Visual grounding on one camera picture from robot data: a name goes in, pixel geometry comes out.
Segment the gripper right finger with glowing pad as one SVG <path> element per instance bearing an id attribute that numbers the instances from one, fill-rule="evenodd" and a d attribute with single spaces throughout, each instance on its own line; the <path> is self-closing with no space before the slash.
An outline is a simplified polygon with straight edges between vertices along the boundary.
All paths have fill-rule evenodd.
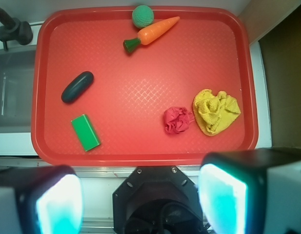
<path id="1" fill-rule="evenodd" d="M 198 196 L 217 234 L 301 234 L 301 149 L 209 153 Z"/>

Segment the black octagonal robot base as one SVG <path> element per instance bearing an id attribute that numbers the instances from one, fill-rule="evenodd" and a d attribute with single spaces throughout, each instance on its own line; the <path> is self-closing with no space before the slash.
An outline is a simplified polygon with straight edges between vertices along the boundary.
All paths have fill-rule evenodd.
<path id="1" fill-rule="evenodd" d="M 195 183 L 176 166 L 137 167 L 113 192 L 117 234 L 205 234 Z"/>

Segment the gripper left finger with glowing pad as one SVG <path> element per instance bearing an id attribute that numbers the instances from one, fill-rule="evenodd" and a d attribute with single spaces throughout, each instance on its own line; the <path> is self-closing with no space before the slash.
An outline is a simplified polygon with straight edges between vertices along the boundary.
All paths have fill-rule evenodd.
<path id="1" fill-rule="evenodd" d="M 72 167 L 0 169 L 0 234 L 78 234 L 83 213 Z"/>

